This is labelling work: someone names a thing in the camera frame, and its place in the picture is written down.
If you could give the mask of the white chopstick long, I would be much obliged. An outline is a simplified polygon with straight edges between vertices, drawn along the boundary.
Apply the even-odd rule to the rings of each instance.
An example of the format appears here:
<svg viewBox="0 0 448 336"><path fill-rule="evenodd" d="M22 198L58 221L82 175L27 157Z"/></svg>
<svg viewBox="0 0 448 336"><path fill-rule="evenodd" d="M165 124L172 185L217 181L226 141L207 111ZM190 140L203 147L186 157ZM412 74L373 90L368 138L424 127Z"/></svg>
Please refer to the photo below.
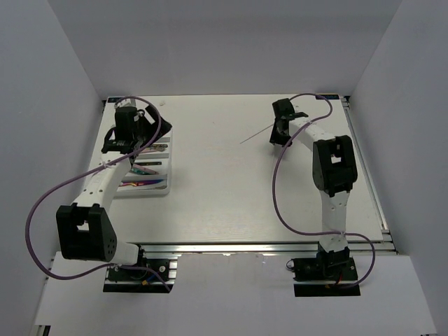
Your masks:
<svg viewBox="0 0 448 336"><path fill-rule="evenodd" d="M274 125L274 124L271 124L271 125L266 126L265 128L261 129L260 131L256 132L255 134L252 134L251 136L249 136L249 137L246 138L245 140L241 141L239 144L244 144L245 142L251 140L252 138L254 138L254 137L256 137L256 136L258 136L259 134L263 133L264 131L266 131L266 130L268 130L268 129L271 129L273 125Z"/></svg>

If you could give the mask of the gold spoon pink handle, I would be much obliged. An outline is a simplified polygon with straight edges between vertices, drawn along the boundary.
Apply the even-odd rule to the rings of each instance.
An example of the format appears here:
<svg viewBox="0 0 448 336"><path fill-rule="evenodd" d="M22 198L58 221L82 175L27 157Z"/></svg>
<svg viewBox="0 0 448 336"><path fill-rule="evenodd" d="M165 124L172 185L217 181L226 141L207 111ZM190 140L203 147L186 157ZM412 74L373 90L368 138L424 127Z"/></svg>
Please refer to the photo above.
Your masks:
<svg viewBox="0 0 448 336"><path fill-rule="evenodd" d="M169 145L166 143L154 143L145 148L142 153L163 153L168 149Z"/></svg>

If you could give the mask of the knife with teal handle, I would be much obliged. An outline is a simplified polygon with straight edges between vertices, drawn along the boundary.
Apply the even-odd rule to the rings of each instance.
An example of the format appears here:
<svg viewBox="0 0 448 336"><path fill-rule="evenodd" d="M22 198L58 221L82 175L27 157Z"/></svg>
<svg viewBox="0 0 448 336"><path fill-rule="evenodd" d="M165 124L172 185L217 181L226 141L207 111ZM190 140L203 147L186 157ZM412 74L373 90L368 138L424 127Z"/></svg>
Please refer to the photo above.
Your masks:
<svg viewBox="0 0 448 336"><path fill-rule="evenodd" d="M149 175L148 172L142 171L140 169L135 169L135 168L132 168L130 172L133 173L133 174L136 174L136 175L140 175L140 176Z"/></svg>

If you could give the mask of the fork with pink handle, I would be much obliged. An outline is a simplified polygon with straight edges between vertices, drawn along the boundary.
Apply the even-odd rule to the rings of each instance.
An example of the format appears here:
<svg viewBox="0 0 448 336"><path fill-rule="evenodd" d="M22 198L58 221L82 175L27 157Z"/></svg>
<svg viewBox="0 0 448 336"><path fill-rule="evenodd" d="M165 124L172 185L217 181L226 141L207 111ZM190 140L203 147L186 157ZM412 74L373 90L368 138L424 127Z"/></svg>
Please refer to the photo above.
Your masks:
<svg viewBox="0 0 448 336"><path fill-rule="evenodd" d="M158 175L157 171L139 165L133 166L133 170L149 175Z"/></svg>

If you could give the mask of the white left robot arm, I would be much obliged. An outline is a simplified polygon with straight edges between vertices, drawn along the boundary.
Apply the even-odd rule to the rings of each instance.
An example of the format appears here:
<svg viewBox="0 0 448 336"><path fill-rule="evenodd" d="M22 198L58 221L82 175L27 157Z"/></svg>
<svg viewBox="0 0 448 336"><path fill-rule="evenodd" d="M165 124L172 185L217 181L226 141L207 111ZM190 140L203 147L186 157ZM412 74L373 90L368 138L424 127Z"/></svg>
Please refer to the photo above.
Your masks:
<svg viewBox="0 0 448 336"><path fill-rule="evenodd" d="M57 230L64 258L124 265L124 271L132 279L146 275L148 262L139 256L139 246L117 238L108 210L137 152L171 129L171 124L152 104L144 110L133 106L115 108L115 123L104 137L99 170L71 205L62 205L57 210Z"/></svg>

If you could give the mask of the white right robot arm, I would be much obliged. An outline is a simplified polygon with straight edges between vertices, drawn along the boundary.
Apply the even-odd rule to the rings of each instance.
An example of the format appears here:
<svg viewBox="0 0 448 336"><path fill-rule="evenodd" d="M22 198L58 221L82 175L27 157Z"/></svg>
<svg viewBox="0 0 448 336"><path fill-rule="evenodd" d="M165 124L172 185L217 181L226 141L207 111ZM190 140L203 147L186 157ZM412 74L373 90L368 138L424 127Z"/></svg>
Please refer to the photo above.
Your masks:
<svg viewBox="0 0 448 336"><path fill-rule="evenodd" d="M311 176L322 208L322 229L315 234L319 237L316 270L324 279L332 279L349 261L347 203L358 179L353 142L348 135L336 136L319 127L306 113L297 112L288 98L272 107L269 142L282 147L283 155L297 139L312 154Z"/></svg>

